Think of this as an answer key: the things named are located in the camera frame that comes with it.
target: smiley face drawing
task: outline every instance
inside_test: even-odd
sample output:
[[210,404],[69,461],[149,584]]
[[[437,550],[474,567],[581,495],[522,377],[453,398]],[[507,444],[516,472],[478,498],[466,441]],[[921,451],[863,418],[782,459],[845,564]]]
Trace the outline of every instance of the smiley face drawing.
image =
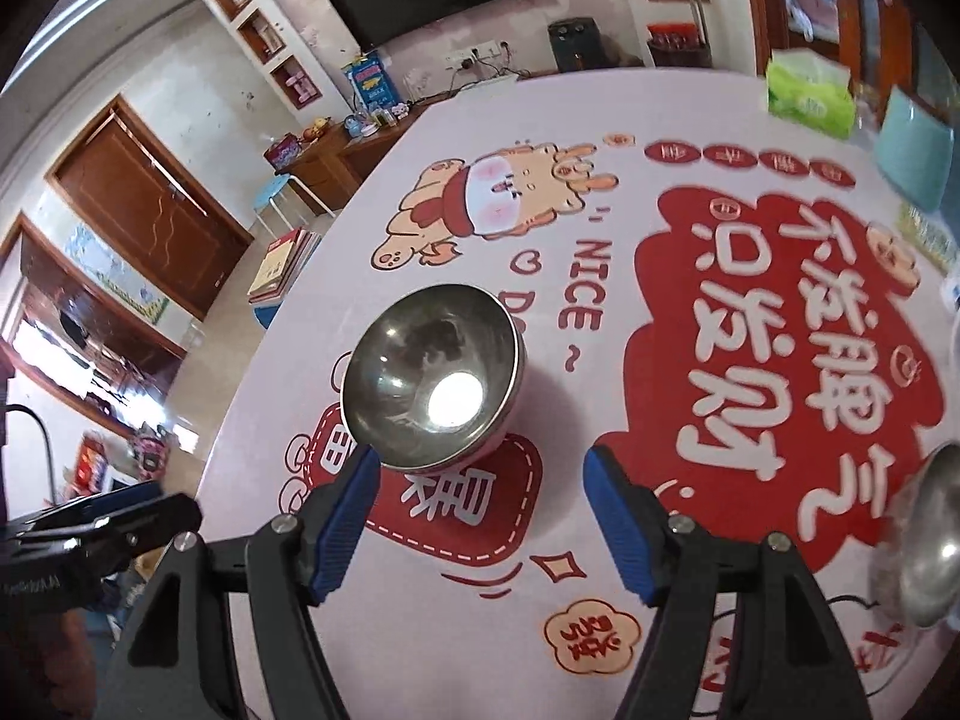
[[579,213],[587,205],[585,194],[618,183],[615,175],[593,174],[584,157],[594,151],[590,143],[571,148],[525,143],[472,165],[462,159],[435,162],[400,201],[371,264],[395,271],[419,257],[421,265],[444,265],[462,253],[455,239],[525,235],[558,215]]

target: blue stool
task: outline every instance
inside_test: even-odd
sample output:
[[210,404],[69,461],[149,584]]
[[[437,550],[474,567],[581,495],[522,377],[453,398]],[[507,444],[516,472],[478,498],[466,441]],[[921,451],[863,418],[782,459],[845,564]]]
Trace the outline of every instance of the blue stool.
[[[280,206],[277,205],[277,196],[282,196],[283,190],[291,181],[296,182],[296,184],[298,184],[299,187],[306,192],[306,194],[313,197],[313,199],[316,201],[316,204],[319,205],[320,208],[323,208],[326,213],[330,214],[333,218],[337,218],[337,215],[333,212],[333,209],[331,209],[328,204],[324,203],[318,196],[316,196],[313,191],[310,191],[309,187],[298,177],[296,177],[296,175],[282,173],[282,175],[277,175],[272,178],[267,185],[260,190],[260,194],[258,194],[256,199],[253,201],[253,213],[256,214],[256,220],[259,221],[265,228],[267,228],[267,232],[269,232],[273,238],[276,238],[277,235],[274,233],[274,231],[272,231],[270,225],[263,220],[263,217],[260,214],[267,207],[272,206],[274,211],[277,212],[277,215],[283,220],[283,223],[287,225],[287,229],[292,230],[294,228],[294,225],[290,223],[290,220],[283,215],[282,210],[280,210]],[[296,214],[301,218],[301,221],[304,224],[307,223],[306,217],[303,214],[299,213],[299,211],[297,211]]]

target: light blue container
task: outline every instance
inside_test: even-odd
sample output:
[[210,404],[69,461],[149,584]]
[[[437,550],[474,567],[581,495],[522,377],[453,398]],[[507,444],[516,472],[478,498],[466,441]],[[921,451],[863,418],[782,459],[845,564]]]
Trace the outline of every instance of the light blue container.
[[940,207],[953,159],[953,129],[894,87],[877,137],[880,172],[921,211]]

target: blue package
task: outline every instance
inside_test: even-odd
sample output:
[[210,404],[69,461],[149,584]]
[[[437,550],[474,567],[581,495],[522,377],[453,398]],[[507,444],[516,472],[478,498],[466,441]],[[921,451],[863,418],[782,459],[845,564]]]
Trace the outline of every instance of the blue package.
[[376,52],[357,57],[343,71],[367,112],[389,109],[402,101]]

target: pink tablecloth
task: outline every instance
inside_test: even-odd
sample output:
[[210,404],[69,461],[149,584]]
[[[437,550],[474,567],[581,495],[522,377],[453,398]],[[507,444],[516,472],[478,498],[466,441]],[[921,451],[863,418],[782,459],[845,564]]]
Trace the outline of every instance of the pink tablecloth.
[[[878,720],[933,674],[944,637],[884,619],[867,565],[890,496],[955,435],[939,278],[889,232],[899,199],[870,156],[762,98],[745,76],[619,70],[439,104],[320,245],[217,439],[205,538],[252,532],[336,473],[347,355],[405,293],[496,293],[530,361],[496,454],[384,474],[343,588],[314,613],[353,717],[613,717],[653,613],[584,499],[599,437],[714,533],[790,533]],[[718,706],[732,605],[699,713]],[[269,716],[235,606],[247,700]]]

